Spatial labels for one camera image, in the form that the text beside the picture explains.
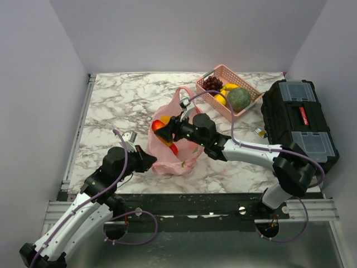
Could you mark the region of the pink plastic bag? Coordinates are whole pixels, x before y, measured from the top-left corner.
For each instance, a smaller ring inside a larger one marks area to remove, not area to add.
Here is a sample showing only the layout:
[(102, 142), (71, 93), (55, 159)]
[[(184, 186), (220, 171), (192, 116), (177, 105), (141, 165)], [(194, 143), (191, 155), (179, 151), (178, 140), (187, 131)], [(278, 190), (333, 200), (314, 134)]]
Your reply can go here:
[[(182, 90), (186, 91), (190, 98), (194, 96), (188, 87), (178, 87), (170, 103), (155, 111), (153, 122), (159, 120), (162, 123), (167, 123), (170, 117), (178, 116), (181, 113), (179, 101)], [(191, 173), (202, 152), (202, 146), (186, 139), (173, 143), (163, 142), (154, 134), (152, 126), (149, 126), (147, 153), (157, 158), (157, 161), (152, 165), (152, 170), (158, 175), (183, 176)]]

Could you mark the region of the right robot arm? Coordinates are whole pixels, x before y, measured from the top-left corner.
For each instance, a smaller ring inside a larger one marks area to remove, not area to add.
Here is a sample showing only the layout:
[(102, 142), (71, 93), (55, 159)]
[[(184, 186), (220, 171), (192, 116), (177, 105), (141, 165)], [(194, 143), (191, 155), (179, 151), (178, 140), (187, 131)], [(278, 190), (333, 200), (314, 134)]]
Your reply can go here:
[(204, 153), (214, 160), (247, 162), (273, 171), (278, 181), (263, 193), (256, 206), (258, 215), (264, 219), (273, 216), (291, 197), (304, 196), (316, 172), (314, 162), (297, 144), (285, 150), (281, 145), (234, 141), (231, 136), (220, 134), (205, 113), (195, 115), (192, 121), (173, 116), (167, 124), (155, 127), (154, 133), (168, 143), (185, 138), (202, 146)]

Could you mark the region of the yellow fake lemon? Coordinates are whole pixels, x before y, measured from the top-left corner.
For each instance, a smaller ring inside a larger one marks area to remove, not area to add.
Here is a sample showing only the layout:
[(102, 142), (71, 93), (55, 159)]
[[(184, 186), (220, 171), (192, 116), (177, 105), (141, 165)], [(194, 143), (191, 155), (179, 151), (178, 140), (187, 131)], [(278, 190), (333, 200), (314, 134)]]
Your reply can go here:
[(216, 94), (214, 98), (222, 105), (226, 106), (226, 99), (220, 94)]

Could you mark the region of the dark red fake grapes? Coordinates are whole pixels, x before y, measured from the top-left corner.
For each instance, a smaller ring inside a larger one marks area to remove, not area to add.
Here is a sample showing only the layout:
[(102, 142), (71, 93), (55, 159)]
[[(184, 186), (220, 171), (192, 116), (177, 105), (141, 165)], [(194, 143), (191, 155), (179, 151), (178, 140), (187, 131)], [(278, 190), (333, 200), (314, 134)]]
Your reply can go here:
[(202, 88), (205, 90), (220, 91), (223, 88), (223, 82), (215, 76), (209, 76), (206, 80), (204, 80)]

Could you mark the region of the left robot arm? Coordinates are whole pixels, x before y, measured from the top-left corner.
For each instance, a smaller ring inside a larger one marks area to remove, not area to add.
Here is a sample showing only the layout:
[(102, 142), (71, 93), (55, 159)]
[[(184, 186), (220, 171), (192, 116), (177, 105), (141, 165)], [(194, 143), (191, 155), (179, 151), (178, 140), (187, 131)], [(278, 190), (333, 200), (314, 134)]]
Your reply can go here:
[(145, 173), (156, 160), (139, 145), (132, 152), (111, 148), (55, 225), (35, 243), (21, 247), (26, 267), (66, 267), (69, 254), (93, 230), (109, 220), (126, 220), (130, 212), (115, 194), (117, 184), (133, 173)]

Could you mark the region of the green fake melon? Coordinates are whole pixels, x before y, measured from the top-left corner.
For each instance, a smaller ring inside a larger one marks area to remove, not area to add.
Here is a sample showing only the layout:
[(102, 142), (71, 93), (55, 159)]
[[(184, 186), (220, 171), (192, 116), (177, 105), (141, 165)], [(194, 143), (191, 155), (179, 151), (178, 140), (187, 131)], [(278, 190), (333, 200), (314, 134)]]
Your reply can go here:
[(227, 95), (228, 102), (234, 112), (241, 112), (250, 105), (251, 95), (245, 88), (239, 87), (232, 89)]

